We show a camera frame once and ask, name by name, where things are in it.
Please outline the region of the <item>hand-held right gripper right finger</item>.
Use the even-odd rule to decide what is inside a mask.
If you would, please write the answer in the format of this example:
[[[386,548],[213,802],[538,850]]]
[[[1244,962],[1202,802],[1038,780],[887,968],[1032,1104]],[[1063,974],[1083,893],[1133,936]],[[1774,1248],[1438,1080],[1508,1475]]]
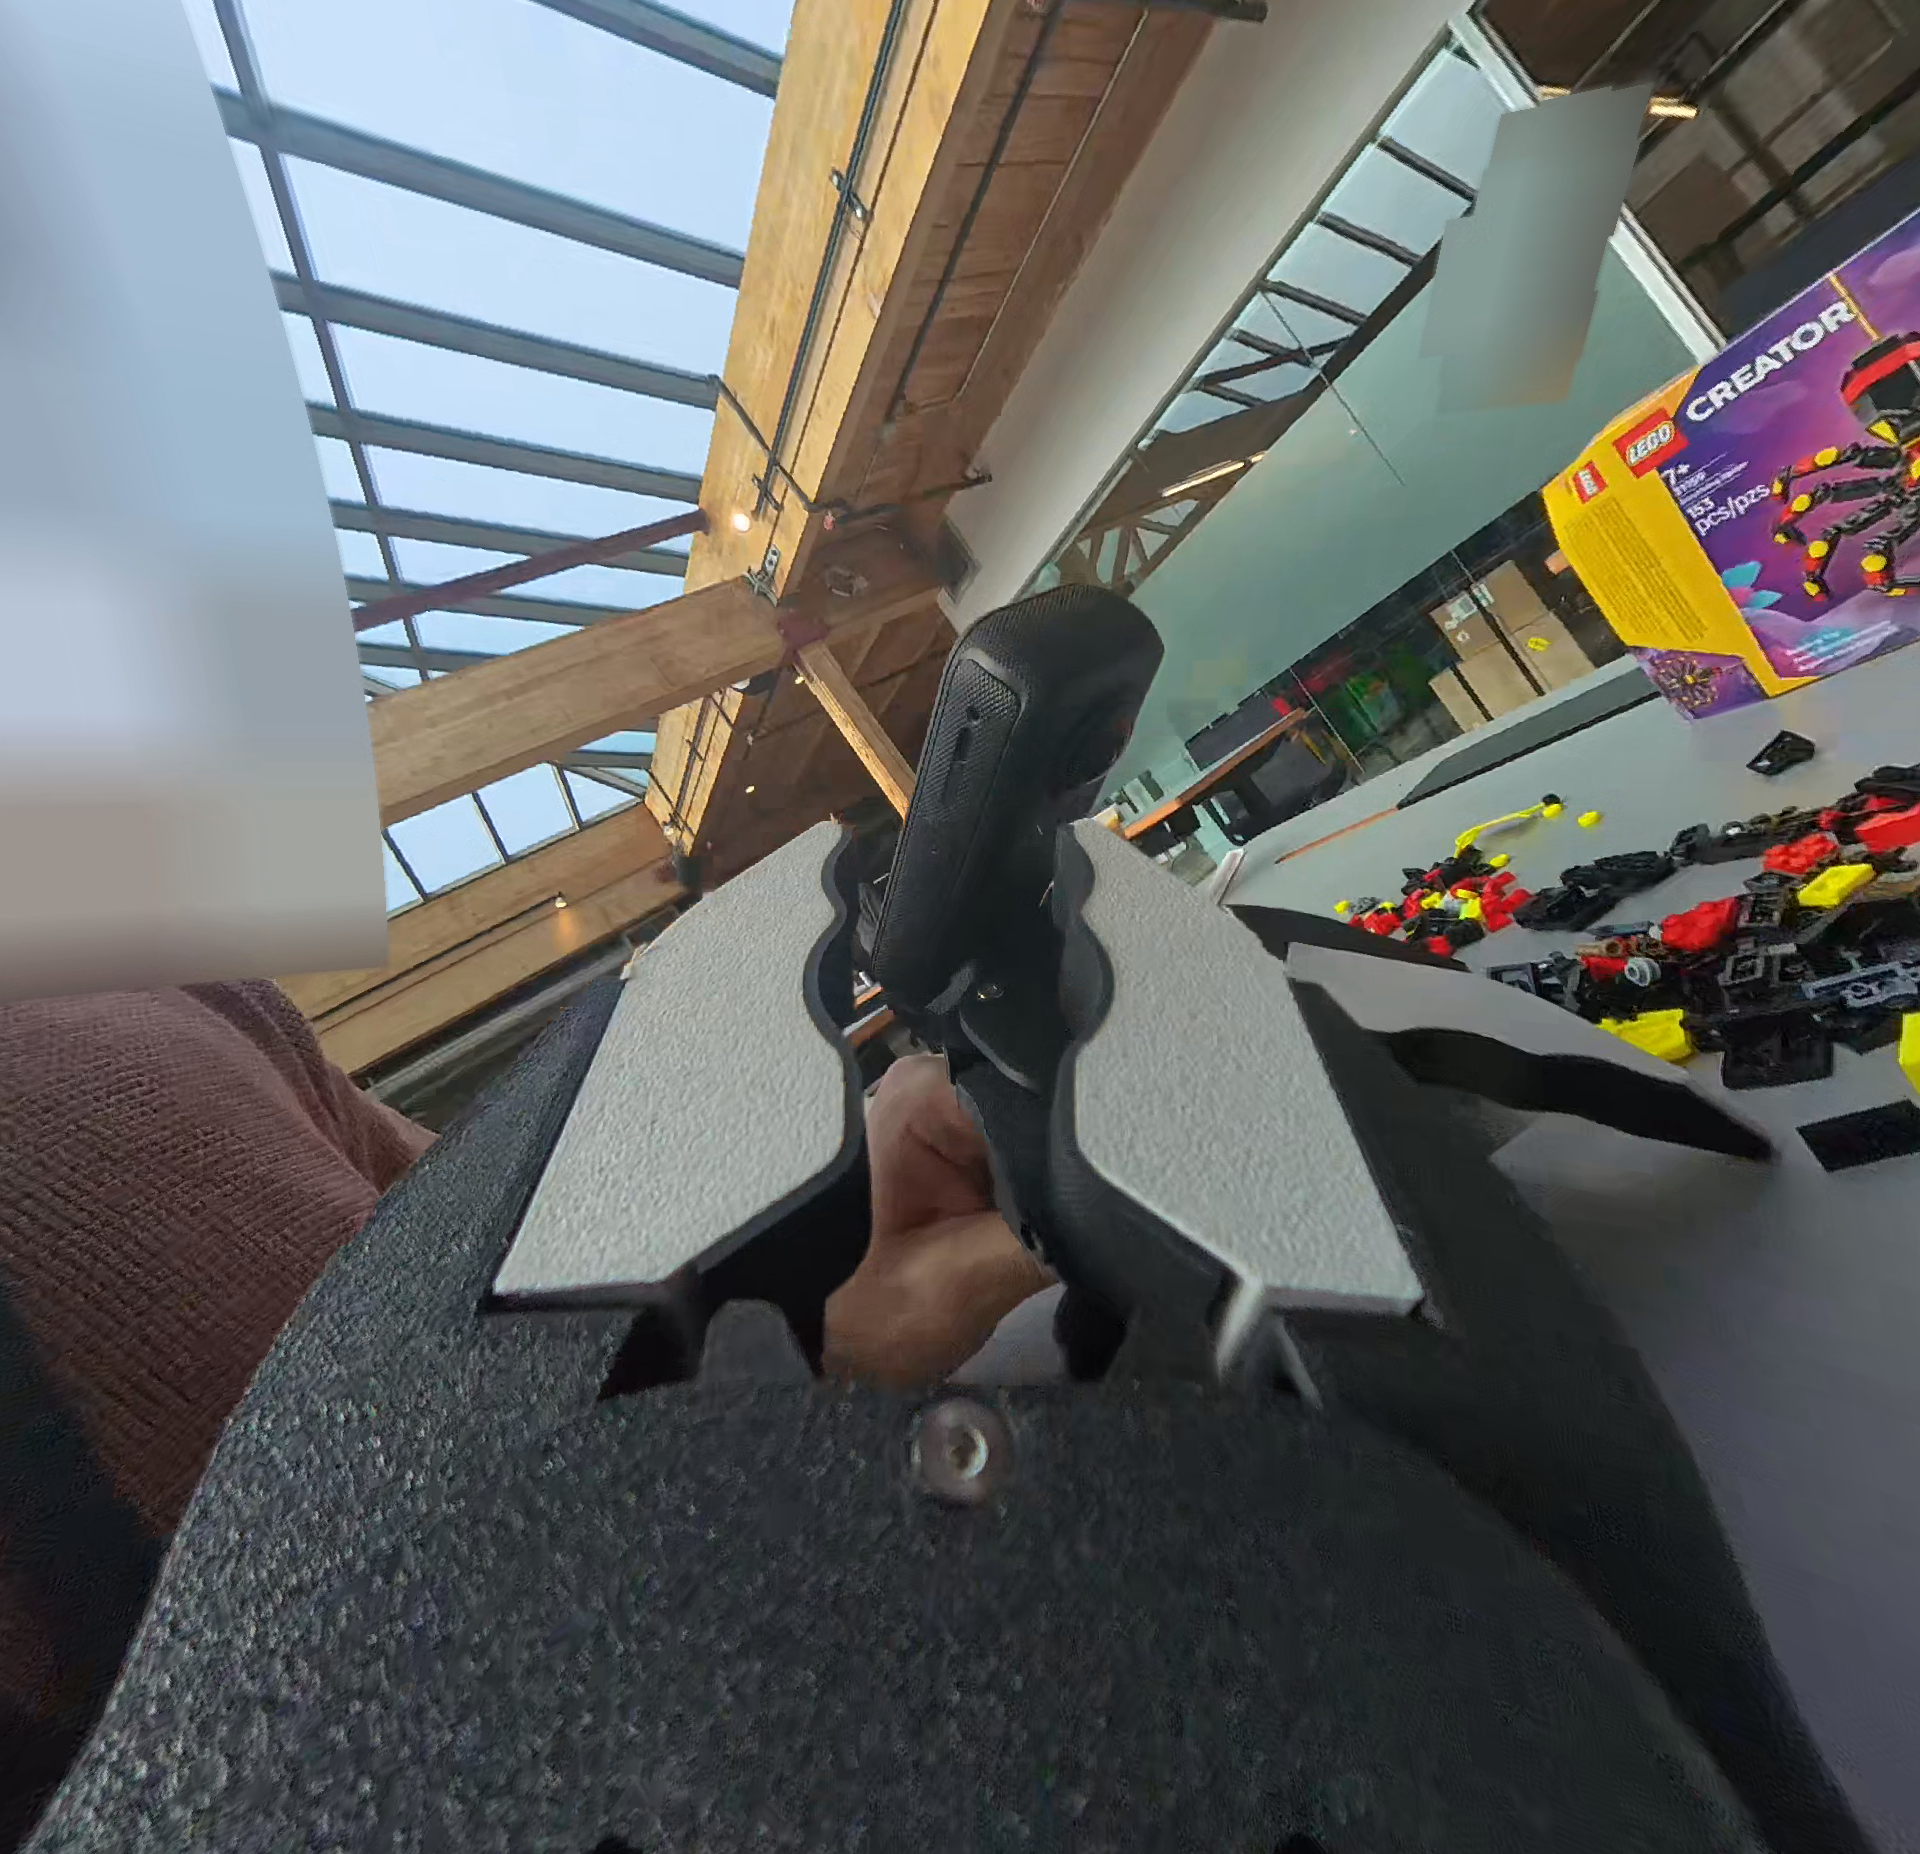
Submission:
[[[1282,957],[1080,822],[1054,844],[1069,1031],[1050,1254],[1125,1327],[1117,1371],[1317,1398],[1289,1323],[1404,1323],[1425,1289]]]

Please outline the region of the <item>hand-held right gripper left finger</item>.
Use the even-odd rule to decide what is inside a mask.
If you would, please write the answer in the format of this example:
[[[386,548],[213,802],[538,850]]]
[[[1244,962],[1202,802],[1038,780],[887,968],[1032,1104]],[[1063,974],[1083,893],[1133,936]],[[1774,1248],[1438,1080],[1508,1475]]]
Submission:
[[[821,822],[636,952],[491,1307],[632,1311],[682,1377],[746,1303],[821,1369],[868,1233],[852,842]]]

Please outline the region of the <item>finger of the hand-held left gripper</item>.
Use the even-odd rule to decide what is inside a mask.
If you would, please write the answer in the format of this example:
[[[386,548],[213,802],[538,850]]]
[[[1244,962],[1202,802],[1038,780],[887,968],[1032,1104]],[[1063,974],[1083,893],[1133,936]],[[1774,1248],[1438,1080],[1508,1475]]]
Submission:
[[[1758,1126],[1679,1068],[1492,978],[1309,944],[1289,946],[1285,962],[1417,1081],[1637,1142],[1754,1163],[1777,1154]]]

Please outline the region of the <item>grey desk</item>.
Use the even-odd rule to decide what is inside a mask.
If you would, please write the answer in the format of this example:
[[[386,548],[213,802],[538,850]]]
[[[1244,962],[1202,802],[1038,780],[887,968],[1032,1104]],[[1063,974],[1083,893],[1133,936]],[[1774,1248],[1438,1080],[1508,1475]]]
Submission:
[[[1693,826],[1821,805],[1917,753],[1916,648],[1760,707],[1687,721],[1651,703],[1399,810],[1396,769],[1261,836],[1246,904],[1330,916],[1386,896],[1466,827],[1545,793],[1567,810],[1508,839],[1536,887]],[[1746,763],[1780,731],[1819,753]],[[1579,810],[1603,810],[1593,833]],[[1778,1145],[1769,1167],[1547,1119],[1499,1156],[1626,1324],[1693,1444],[1786,1678],[1882,1850],[1916,1850],[1916,1156],[1823,1172],[1808,1121],[1916,1100],[1894,1050],[1837,1055],[1817,1084],[1727,1096]]]

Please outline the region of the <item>person's left hand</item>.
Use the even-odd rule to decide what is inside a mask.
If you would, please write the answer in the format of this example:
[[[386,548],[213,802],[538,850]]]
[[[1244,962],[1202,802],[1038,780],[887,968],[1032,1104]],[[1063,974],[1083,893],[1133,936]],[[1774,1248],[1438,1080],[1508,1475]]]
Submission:
[[[893,1061],[866,1101],[870,1240],[823,1307],[821,1367],[862,1386],[928,1386],[1054,1285],[996,1201],[989,1147],[939,1055]]]

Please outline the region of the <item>yellow curved toy piece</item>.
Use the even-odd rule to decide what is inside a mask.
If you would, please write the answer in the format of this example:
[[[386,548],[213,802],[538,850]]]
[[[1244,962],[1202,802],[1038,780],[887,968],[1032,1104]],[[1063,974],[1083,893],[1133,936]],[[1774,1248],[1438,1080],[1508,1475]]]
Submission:
[[[1565,813],[1565,802],[1556,794],[1543,797],[1523,810],[1501,813],[1487,822],[1480,822],[1455,836],[1451,854],[1455,859],[1468,854],[1482,854],[1489,859],[1487,848],[1499,848],[1508,836],[1519,835],[1531,826],[1543,822],[1556,822]]]

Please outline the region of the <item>pile of toy bricks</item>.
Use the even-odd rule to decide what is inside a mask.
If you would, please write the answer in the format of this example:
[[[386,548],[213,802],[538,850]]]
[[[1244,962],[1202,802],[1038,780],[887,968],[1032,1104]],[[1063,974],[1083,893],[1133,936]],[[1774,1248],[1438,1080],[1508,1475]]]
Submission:
[[[1508,929],[1571,934],[1568,950],[1487,975],[1672,1066],[1714,1055],[1736,1093],[1826,1080],[1839,1050],[1894,1050],[1914,1089],[1916,848],[1917,769],[1881,767],[1826,805],[1693,826],[1538,889],[1487,848],[1332,914],[1421,957]]]

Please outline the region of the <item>stack of cardboard boxes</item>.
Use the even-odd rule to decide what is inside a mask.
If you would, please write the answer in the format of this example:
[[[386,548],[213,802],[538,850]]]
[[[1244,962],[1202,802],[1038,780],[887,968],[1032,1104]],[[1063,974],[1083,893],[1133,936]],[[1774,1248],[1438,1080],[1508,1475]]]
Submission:
[[[1504,720],[1604,665],[1552,604],[1543,579],[1504,560],[1428,610],[1442,640],[1429,691],[1460,731]]]

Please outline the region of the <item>flat black toy plate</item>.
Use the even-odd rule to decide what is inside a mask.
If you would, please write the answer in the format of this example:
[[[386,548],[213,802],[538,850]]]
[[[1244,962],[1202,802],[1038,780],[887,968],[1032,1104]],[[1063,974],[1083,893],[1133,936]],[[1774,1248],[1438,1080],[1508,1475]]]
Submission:
[[[1920,1108],[1901,1100],[1797,1127],[1823,1172],[1848,1172],[1914,1158],[1920,1152]]]

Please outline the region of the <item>purple and yellow toy box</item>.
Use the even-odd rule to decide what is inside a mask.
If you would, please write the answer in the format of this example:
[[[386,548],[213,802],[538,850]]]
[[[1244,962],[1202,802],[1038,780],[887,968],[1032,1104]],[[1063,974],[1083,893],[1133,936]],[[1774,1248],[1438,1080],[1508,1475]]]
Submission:
[[[1704,720],[1917,635],[1917,216],[1670,380],[1553,482],[1560,555]]]

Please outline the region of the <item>person's maroon sweater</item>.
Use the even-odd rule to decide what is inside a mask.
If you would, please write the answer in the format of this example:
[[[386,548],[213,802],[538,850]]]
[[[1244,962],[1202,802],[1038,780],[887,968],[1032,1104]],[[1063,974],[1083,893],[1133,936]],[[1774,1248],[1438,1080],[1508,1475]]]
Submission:
[[[433,1142],[270,981],[4,1005],[4,1848],[276,1335]]]

